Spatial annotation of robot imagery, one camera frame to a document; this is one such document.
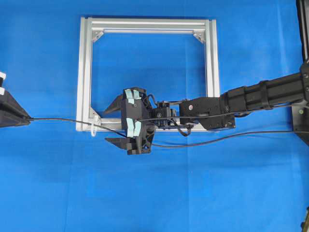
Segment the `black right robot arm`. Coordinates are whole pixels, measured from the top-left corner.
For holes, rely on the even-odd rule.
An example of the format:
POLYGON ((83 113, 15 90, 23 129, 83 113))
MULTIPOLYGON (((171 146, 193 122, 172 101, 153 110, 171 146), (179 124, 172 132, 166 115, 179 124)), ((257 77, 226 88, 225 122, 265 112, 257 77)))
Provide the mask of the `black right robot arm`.
POLYGON ((121 113, 121 129, 108 142, 128 155, 147 154, 157 129, 176 129, 185 137, 197 124, 208 131, 232 129, 236 118, 261 110, 297 107, 308 99, 308 62, 302 64, 298 73, 235 88, 219 97, 176 101, 178 111, 172 109, 173 102, 156 102, 145 89, 127 88, 105 110, 106 114, 121 113))

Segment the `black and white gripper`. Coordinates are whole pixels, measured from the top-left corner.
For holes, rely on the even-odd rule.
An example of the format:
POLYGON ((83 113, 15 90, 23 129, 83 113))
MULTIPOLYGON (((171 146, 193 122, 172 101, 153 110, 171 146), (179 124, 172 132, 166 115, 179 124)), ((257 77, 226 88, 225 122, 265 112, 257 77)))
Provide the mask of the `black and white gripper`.
MULTIPOLYGON (((29 118, 29 114, 25 111, 24 108, 15 100, 15 98, 5 90, 3 87, 3 82, 6 79, 6 74, 0 72, 0 109, 5 110, 15 116, 29 118)), ((19 127, 27 126, 30 124, 30 121, 25 119, 10 119, 5 118, 0 120, 0 127, 19 127)))

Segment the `black gripper teal tape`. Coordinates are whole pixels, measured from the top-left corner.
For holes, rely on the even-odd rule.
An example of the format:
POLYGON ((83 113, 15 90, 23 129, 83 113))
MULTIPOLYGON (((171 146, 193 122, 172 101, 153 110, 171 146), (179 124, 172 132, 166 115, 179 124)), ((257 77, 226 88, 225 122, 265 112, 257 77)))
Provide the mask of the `black gripper teal tape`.
POLYGON ((123 90, 105 109, 105 114, 121 110, 122 129, 126 138, 105 138, 105 140, 129 155, 139 155, 151 152, 155 134, 155 125, 148 121, 152 106, 145 89, 133 87, 123 90))

